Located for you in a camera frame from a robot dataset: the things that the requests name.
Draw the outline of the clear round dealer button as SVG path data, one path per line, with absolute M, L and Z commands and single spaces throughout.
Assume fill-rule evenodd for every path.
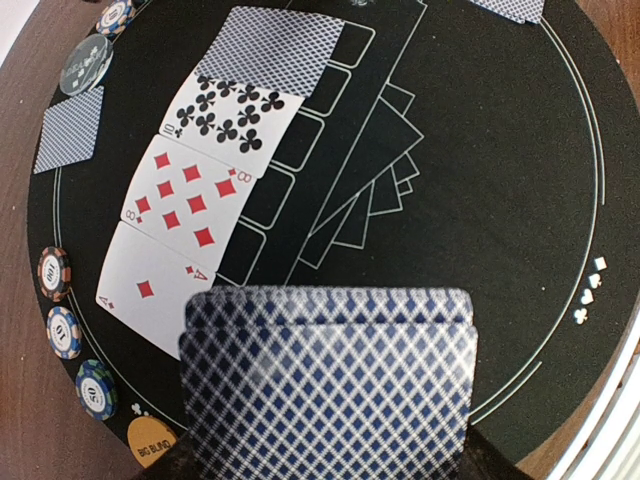
M 92 89 L 104 76 L 113 57 L 113 44 L 101 34 L 81 41 L 61 70 L 59 88 L 73 97 Z

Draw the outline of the ace of diamonds card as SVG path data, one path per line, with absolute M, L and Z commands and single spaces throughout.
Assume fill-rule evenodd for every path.
M 177 359 L 185 307 L 211 287 L 212 271 L 120 221 L 110 242 L 96 303 Z

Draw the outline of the blue card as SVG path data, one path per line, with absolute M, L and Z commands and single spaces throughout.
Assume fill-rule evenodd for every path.
M 34 174 L 93 157 L 103 96 L 104 87 L 98 86 L 45 111 Z
M 544 0 L 471 0 L 472 3 L 514 22 L 539 24 Z

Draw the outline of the orange round blind button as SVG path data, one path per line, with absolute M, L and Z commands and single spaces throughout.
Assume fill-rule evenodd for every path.
M 129 424 L 127 440 L 134 458 L 147 468 L 170 450 L 178 437 L 163 421 L 141 416 Z

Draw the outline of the ten of clubs card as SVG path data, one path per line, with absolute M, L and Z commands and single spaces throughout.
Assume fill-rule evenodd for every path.
M 303 101 L 192 73 L 168 107 L 159 133 L 261 178 Z

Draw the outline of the blue playing card deck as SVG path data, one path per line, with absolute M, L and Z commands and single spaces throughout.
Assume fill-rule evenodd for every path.
M 457 288 L 216 286 L 181 384 L 203 479 L 453 479 L 478 333 Z

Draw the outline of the blue white chip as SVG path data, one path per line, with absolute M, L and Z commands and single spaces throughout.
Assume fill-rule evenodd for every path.
M 96 32 L 114 37 L 124 31 L 136 13 L 132 0 L 117 0 L 108 5 L 96 22 Z
M 74 314 L 65 307 L 53 307 L 47 317 L 46 333 L 54 353 L 61 359 L 72 360 L 82 349 L 82 331 Z

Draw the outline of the red chip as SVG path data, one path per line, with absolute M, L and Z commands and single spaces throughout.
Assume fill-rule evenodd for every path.
M 37 278 L 45 297 L 60 302 L 70 291 L 71 273 L 70 257 L 64 249 L 49 246 L 42 251 Z

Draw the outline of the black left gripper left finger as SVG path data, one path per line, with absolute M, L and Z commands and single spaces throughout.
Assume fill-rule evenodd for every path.
M 182 435 L 171 449 L 134 477 L 134 480 L 199 479 L 189 433 Z

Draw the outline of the green poker chip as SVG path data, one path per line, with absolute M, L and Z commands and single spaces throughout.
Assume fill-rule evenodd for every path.
M 118 395 L 111 372 L 96 359 L 85 360 L 77 372 L 75 388 L 85 412 L 105 421 L 117 410 Z

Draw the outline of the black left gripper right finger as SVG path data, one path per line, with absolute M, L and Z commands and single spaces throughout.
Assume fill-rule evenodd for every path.
M 462 453 L 463 480 L 530 480 L 474 426 L 469 426 Z

